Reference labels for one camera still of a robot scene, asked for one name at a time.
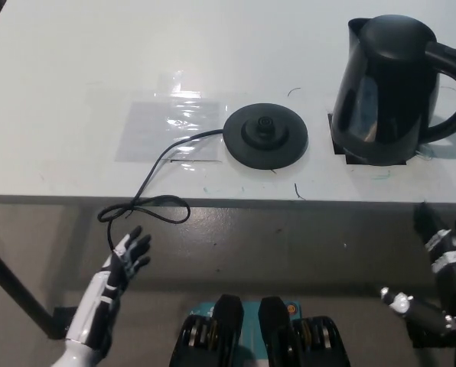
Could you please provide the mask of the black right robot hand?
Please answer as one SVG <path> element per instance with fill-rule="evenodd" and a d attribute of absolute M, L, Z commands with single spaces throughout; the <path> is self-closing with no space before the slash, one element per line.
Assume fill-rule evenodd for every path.
<path fill-rule="evenodd" d="M 415 206 L 413 225 L 424 245 L 440 304 L 418 297 L 380 291 L 382 302 L 411 324 L 438 336 L 456 336 L 456 233 L 425 202 Z"/>

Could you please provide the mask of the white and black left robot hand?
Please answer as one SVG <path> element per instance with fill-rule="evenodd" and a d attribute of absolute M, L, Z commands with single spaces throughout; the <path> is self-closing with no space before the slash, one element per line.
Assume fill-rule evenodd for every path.
<path fill-rule="evenodd" d="M 67 339 L 81 343 L 105 357 L 112 344 L 112 329 L 120 300 L 130 281 L 150 262 L 150 235 L 142 227 L 126 234 L 110 252 L 87 287 L 67 333 Z"/>

